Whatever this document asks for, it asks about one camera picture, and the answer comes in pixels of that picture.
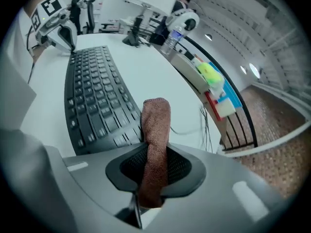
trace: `black keyboard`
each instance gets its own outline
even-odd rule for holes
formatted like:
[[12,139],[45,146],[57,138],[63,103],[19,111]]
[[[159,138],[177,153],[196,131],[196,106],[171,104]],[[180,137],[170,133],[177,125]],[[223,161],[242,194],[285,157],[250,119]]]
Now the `black keyboard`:
[[71,54],[65,83],[65,114],[77,155],[143,141],[140,110],[108,47]]

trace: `person in black clothing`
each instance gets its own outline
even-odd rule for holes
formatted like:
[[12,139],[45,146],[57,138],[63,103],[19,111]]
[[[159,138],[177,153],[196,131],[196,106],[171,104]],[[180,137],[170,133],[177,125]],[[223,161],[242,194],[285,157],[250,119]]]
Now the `person in black clothing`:
[[[177,0],[173,7],[172,13],[180,9],[188,9],[188,4],[191,0]],[[157,44],[162,46],[169,36],[170,32],[168,31],[165,20],[167,17],[163,17],[160,25],[155,29],[155,32],[150,36],[150,43]]]
[[74,25],[77,28],[78,35],[81,34],[81,27],[80,27],[80,13],[81,9],[77,5],[77,2],[79,0],[72,0],[71,5],[67,7],[68,10],[70,10],[70,20],[74,23]]

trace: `plastic bottle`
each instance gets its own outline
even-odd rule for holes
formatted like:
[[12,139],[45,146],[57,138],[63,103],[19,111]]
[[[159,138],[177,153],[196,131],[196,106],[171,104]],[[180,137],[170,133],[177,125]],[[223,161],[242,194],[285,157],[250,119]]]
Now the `plastic bottle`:
[[172,49],[175,47],[176,43],[180,41],[182,37],[184,37],[184,27],[186,25],[175,26],[175,28],[170,32],[169,37],[164,42],[161,47],[161,52],[165,55],[169,55]]

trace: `metal railing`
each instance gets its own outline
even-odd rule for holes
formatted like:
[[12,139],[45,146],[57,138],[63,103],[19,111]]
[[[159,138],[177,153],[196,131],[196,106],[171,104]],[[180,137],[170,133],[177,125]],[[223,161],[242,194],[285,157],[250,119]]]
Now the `metal railing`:
[[[236,150],[236,149],[244,148],[244,147],[247,147],[247,146],[250,146],[250,145],[254,145],[255,148],[258,147],[256,132],[255,132],[255,128],[254,128],[254,124],[253,124],[252,118],[251,118],[251,116],[249,114],[249,111],[247,109],[245,101],[243,100],[240,92],[238,91],[238,89],[236,88],[234,83],[232,82],[232,80],[229,77],[229,75],[222,68],[222,66],[204,48],[202,48],[199,44],[197,44],[194,40],[190,39],[187,36],[184,39],[187,40],[189,43],[191,43],[195,48],[197,48],[206,58],[208,58],[218,68],[218,70],[221,72],[221,74],[228,81],[228,83],[230,84],[230,86],[232,87],[234,92],[236,93],[236,95],[237,95],[237,97],[238,97],[238,99],[239,99],[239,101],[240,101],[240,103],[242,105],[242,110],[245,113],[245,116],[246,116],[246,119],[247,119],[247,123],[248,123],[249,129],[250,129],[251,135],[252,135],[252,141],[247,141],[244,126],[241,123],[241,119],[240,119],[238,113],[235,112],[234,114],[228,116],[227,119],[229,121],[229,124],[230,124],[232,130],[233,130],[234,136],[236,138],[236,142],[238,144],[237,145],[233,144],[232,139],[230,138],[230,135],[228,134],[228,131],[226,131],[226,136],[227,136],[231,146],[230,147],[226,147],[225,146],[224,151]],[[181,43],[178,43],[178,44],[191,54],[191,52],[186,47],[184,47]],[[243,137],[244,137],[244,140],[245,140],[244,144],[241,144],[241,141],[240,141],[241,139],[239,139],[238,134],[237,134],[237,128],[232,123],[231,119],[232,119],[233,116],[235,116],[237,118],[239,126],[241,127],[242,134],[243,134]]]

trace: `brown cloth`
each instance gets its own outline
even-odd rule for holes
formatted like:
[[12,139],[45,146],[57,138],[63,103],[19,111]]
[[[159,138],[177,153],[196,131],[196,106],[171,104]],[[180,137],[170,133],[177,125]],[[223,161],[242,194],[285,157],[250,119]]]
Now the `brown cloth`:
[[171,127],[169,102],[163,98],[146,100],[141,124],[148,152],[138,200],[142,207],[161,207],[160,192],[168,184],[166,145]]

